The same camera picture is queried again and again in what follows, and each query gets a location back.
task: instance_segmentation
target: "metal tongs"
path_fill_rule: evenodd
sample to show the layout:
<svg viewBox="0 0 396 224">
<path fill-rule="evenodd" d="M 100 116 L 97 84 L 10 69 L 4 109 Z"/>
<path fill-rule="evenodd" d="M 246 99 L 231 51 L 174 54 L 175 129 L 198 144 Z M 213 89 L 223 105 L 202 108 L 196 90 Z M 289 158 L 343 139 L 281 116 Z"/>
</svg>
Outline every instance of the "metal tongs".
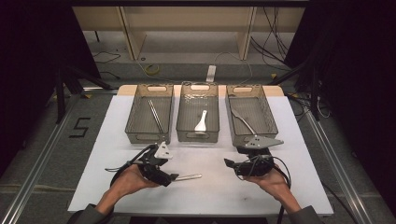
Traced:
<svg viewBox="0 0 396 224">
<path fill-rule="evenodd" d="M 151 108 L 152 115 L 155 118 L 155 122 L 157 122 L 158 129 L 160 129 L 160 132 L 163 133 L 163 126 L 161 125 L 160 119 L 158 118 L 158 114 L 157 111 L 155 110 L 154 104 L 152 103 L 151 100 L 148 100 L 148 104 L 149 107 Z"/>
</svg>

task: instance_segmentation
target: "floor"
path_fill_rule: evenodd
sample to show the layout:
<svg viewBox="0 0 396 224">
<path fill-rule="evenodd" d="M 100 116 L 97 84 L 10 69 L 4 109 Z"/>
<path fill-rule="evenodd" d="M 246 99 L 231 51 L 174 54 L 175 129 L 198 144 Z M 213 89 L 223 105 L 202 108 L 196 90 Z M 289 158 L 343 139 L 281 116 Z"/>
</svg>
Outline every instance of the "floor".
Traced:
<svg viewBox="0 0 396 224">
<path fill-rule="evenodd" d="M 177 83 L 185 80 L 186 77 L 193 80 L 205 80 L 210 64 L 217 66 L 215 80 L 217 78 L 224 83 L 239 83 L 246 80 L 247 83 L 265 84 L 272 79 L 272 75 L 281 76 L 286 72 L 277 68 L 288 69 L 278 61 L 270 59 L 264 61 L 260 53 L 253 48 L 249 49 L 246 61 L 238 60 L 236 57 L 237 46 L 232 33 L 150 33 L 142 53 L 139 55 L 139 60 L 136 62 L 130 60 L 122 34 L 113 32 L 99 32 L 98 34 L 100 42 L 97 42 L 94 32 L 84 32 L 92 55 L 101 51 L 112 53 L 100 53 L 94 56 L 94 59 L 98 62 L 97 66 L 102 72 L 103 80 L 113 86 L 162 82 L 164 79 Z M 263 43 L 267 34 L 254 34 L 253 36 Z M 282 34 L 286 46 L 290 44 L 292 37 L 293 34 Z M 276 56 L 281 57 L 274 39 L 269 40 L 267 47 Z M 143 74 L 139 64 L 158 64 L 161 69 L 160 73 L 147 77 Z M 294 91 L 294 81 L 295 78 L 292 78 L 281 84 L 284 92 L 292 93 Z M 81 80 L 81 84 L 86 88 L 96 88 L 84 80 Z M 67 212 L 67 207 L 73 198 L 74 190 L 114 94 L 114 92 L 90 91 L 83 97 L 76 97 L 67 94 L 67 89 L 65 92 L 68 106 L 73 106 L 70 116 L 60 130 L 60 134 L 56 138 L 57 143 L 49 153 L 48 160 L 43 164 L 42 172 L 38 174 L 35 187 L 24 204 L 21 214 L 18 215 L 17 223 L 65 223 L 69 219 L 70 214 Z M 343 192 L 337 175 L 334 174 L 329 162 L 328 154 L 314 132 L 309 113 L 305 113 L 295 101 L 290 101 L 290 104 L 294 113 L 298 115 L 296 119 L 318 176 L 350 209 L 348 196 Z M 35 167 L 35 162 L 40 158 L 41 153 L 49 147 L 48 139 L 53 138 L 53 130 L 57 129 L 55 125 L 56 109 L 56 97 L 52 97 L 46 108 L 43 108 L 42 116 L 34 130 L 26 139 L 25 149 L 18 153 L 0 179 L 0 214 L 2 217 Z M 371 223 L 396 223 L 395 217 L 362 169 L 359 160 L 350 150 L 343 131 L 338 125 L 337 115 L 331 114 L 325 118 L 328 113 L 329 111 L 323 109 L 319 124 L 329 138 L 333 151 L 341 162 L 354 190 L 357 191 Z M 84 119 L 80 123 L 89 127 L 89 130 L 83 138 L 70 138 L 71 135 L 81 133 L 74 129 L 79 118 L 90 118 Z M 334 214 L 324 217 L 323 222 L 328 224 L 353 223 L 346 209 L 328 190 L 326 192 L 333 206 Z M 269 217 L 268 222 L 276 223 L 276 218 Z M 117 217 L 113 223 L 129 223 L 129 218 Z M 284 218 L 283 223 L 290 222 Z"/>
</svg>

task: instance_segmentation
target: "white spatula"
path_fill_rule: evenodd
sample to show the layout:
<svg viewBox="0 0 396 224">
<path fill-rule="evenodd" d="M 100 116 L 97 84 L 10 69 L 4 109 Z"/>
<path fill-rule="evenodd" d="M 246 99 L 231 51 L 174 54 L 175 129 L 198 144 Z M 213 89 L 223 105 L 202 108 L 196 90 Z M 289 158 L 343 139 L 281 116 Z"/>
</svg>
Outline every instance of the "white spatula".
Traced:
<svg viewBox="0 0 396 224">
<path fill-rule="evenodd" d="M 197 126 L 195 126 L 195 128 L 194 128 L 194 130 L 196 132 L 205 132 L 206 131 L 206 125 L 205 125 L 206 113 L 207 113 L 206 110 L 202 111 L 201 120 L 199 121 Z"/>
</svg>

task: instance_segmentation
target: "black cable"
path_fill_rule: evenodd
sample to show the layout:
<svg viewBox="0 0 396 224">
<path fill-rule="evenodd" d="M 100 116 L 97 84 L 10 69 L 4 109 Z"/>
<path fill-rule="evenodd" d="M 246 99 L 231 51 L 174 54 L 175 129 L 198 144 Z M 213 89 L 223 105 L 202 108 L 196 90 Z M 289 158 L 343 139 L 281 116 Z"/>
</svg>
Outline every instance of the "black cable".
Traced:
<svg viewBox="0 0 396 224">
<path fill-rule="evenodd" d="M 309 104 L 309 102 L 305 103 L 304 101 L 310 101 L 309 99 L 305 99 L 305 98 L 299 98 L 299 97 L 295 97 L 293 95 L 290 94 L 286 94 L 286 96 L 291 99 L 292 101 L 297 102 L 298 104 L 307 107 L 308 109 L 311 108 L 311 104 Z"/>
<path fill-rule="evenodd" d="M 254 159 L 257 160 L 258 158 L 259 158 L 259 156 L 255 156 L 255 157 L 249 158 L 249 159 L 247 159 L 247 160 L 245 160 L 245 161 L 242 161 L 241 163 L 244 163 L 244 162 L 247 162 L 247 161 L 252 161 L 252 160 L 254 160 Z M 235 175 L 236 175 L 236 177 L 238 177 L 238 179 L 244 180 L 243 178 L 241 178 L 241 177 L 238 176 L 239 168 L 240 168 L 240 167 L 241 167 L 241 165 L 239 165 L 238 168 L 236 169 Z M 251 167 L 250 172 L 249 172 L 249 176 L 251 175 L 251 172 L 253 171 L 253 169 L 254 169 L 254 166 Z"/>
<path fill-rule="evenodd" d="M 287 47 L 286 47 L 286 45 L 283 43 L 283 41 L 282 41 L 282 38 L 280 37 L 280 33 L 278 32 L 278 30 L 277 30 L 277 26 L 279 25 L 279 19 L 278 19 L 278 13 L 279 13 L 279 7 L 275 7 L 275 20 L 276 20 L 276 23 L 275 23 L 275 25 L 276 25 L 276 27 L 275 27 L 275 33 L 276 33 L 276 42 L 277 42 L 277 44 L 278 44 L 278 47 L 280 47 L 281 48 L 281 50 L 283 51 L 283 54 L 285 54 L 285 56 L 286 56 L 286 52 L 285 52 L 285 49 L 286 50 L 289 50 Z"/>
<path fill-rule="evenodd" d="M 99 73 L 107 73 L 107 74 L 110 74 L 111 76 L 115 77 L 116 79 L 121 79 L 120 77 L 112 74 L 111 72 L 99 72 Z"/>
<path fill-rule="evenodd" d="M 347 213 L 349 214 L 349 216 L 352 218 L 353 222 L 356 224 L 359 224 L 358 220 L 355 218 L 355 216 L 353 216 L 352 212 L 349 211 L 349 209 L 347 208 L 347 206 L 341 201 L 340 198 L 337 197 L 337 195 L 334 193 L 334 191 L 332 191 L 323 181 L 320 180 L 320 183 L 323 185 L 323 187 L 325 189 L 327 189 L 333 196 L 334 198 L 344 207 L 344 209 L 347 211 Z"/>
<path fill-rule="evenodd" d="M 256 160 L 254 160 L 253 165 L 250 168 L 250 171 L 248 172 L 247 176 L 251 176 L 251 173 L 253 173 L 254 166 L 256 165 L 256 162 L 259 160 L 259 157 L 257 156 Z"/>
<path fill-rule="evenodd" d="M 288 166 L 280 158 L 278 158 L 278 157 L 272 157 L 272 158 L 281 161 L 283 163 L 283 165 L 285 166 L 286 171 L 288 172 L 288 175 L 285 175 L 285 173 L 283 173 L 283 171 L 280 170 L 279 168 L 277 168 L 276 166 L 273 166 L 273 168 L 275 170 L 277 170 L 281 175 L 283 175 L 283 177 L 286 179 L 286 184 L 288 185 L 288 187 L 290 189 L 291 188 L 291 176 L 290 176 L 290 172 L 289 172 Z M 285 212 L 285 208 L 283 207 L 283 205 L 280 205 L 279 215 L 277 216 L 276 224 L 282 223 L 282 218 L 283 218 L 284 212 Z"/>
<path fill-rule="evenodd" d="M 308 113 L 309 111 L 310 111 L 310 110 L 306 110 L 305 113 L 304 113 L 302 116 L 300 116 L 300 118 L 297 120 L 297 123 L 300 122 L 300 120 L 301 120 L 303 117 L 305 117 L 306 113 Z"/>
<path fill-rule="evenodd" d="M 272 65 L 269 64 L 267 61 L 265 61 L 264 56 L 265 56 L 265 57 L 268 57 L 268 58 L 271 58 L 271 59 L 274 59 L 274 60 L 277 60 L 277 61 L 279 61 L 279 62 L 281 62 L 281 63 L 284 64 L 284 62 L 283 62 L 282 60 L 278 59 L 273 53 L 271 53 L 271 52 L 268 51 L 267 49 L 264 49 L 262 46 L 260 46 L 260 45 L 257 43 L 257 41 L 256 41 L 253 37 L 251 37 L 251 39 L 252 39 L 253 42 L 257 45 L 257 46 L 254 46 L 253 42 L 250 42 L 251 46 L 253 46 L 253 48 L 254 48 L 255 50 L 257 50 L 257 51 L 262 55 L 262 61 L 263 61 L 266 65 L 268 65 L 269 67 L 273 67 L 273 68 L 275 68 L 275 69 L 279 69 L 279 70 L 283 70 L 283 71 L 287 71 L 287 72 L 290 71 L 289 69 L 284 69 L 284 68 L 279 68 L 279 67 L 272 66 Z"/>
<path fill-rule="evenodd" d="M 121 57 L 120 54 L 109 53 L 109 52 L 106 52 L 106 51 L 100 51 L 99 53 L 92 55 L 92 57 L 94 58 L 94 57 L 96 57 L 96 56 L 98 56 L 99 54 L 102 54 L 102 53 L 106 53 L 106 54 L 110 54 L 110 55 L 115 55 L 116 57 L 113 58 L 113 59 L 110 59 L 110 60 L 108 60 L 108 61 L 105 61 L 105 62 L 97 62 L 97 61 L 95 61 L 96 63 L 109 63 L 109 62 L 114 61 L 114 60 L 118 59 L 119 57 Z"/>
<path fill-rule="evenodd" d="M 299 102 L 297 99 L 295 99 L 295 97 L 293 97 L 292 95 L 289 95 L 289 94 L 286 94 L 286 96 L 290 99 L 290 100 L 292 100 L 292 101 L 294 101 L 294 102 L 297 102 L 297 104 L 301 107 L 301 113 L 299 113 L 299 114 L 294 114 L 294 116 L 301 116 L 303 113 L 304 113 L 304 106 L 301 104 L 301 102 Z"/>
<path fill-rule="evenodd" d="M 115 172 L 115 170 L 117 170 L 117 172 L 114 174 L 113 178 L 111 179 L 110 182 L 110 187 L 114 184 L 114 182 L 116 181 L 117 178 L 119 178 L 119 176 L 122 174 L 122 172 L 127 169 L 128 167 L 130 167 L 134 161 L 136 161 L 143 153 L 145 153 L 147 150 L 149 149 L 154 149 L 157 145 L 149 145 L 147 147 L 145 147 L 143 150 L 141 150 L 139 153 L 137 153 L 136 156 L 134 156 L 133 159 L 131 159 L 130 161 L 127 161 L 125 164 L 123 164 L 120 168 L 113 168 L 113 169 L 105 169 L 106 171 L 109 172 Z"/>
</svg>

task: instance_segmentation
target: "silver handle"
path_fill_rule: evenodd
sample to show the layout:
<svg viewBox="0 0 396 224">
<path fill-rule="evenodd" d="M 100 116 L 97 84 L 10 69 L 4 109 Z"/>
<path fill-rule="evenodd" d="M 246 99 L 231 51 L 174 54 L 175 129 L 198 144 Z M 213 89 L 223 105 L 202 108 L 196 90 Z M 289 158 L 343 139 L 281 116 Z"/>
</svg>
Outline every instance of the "silver handle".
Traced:
<svg viewBox="0 0 396 224">
<path fill-rule="evenodd" d="M 244 119 L 241 119 L 241 120 L 242 120 L 242 122 L 245 123 L 245 125 L 248 127 L 248 129 L 251 131 L 251 133 L 253 133 L 254 135 L 256 135 L 256 132 L 253 130 L 253 128 L 250 127 L 250 125 L 249 125 Z"/>
<path fill-rule="evenodd" d="M 174 181 L 197 179 L 197 178 L 201 178 L 201 177 L 202 177 L 201 174 L 196 174 L 196 175 L 184 175 L 184 176 L 179 176 L 179 177 L 177 177 Z"/>
</svg>

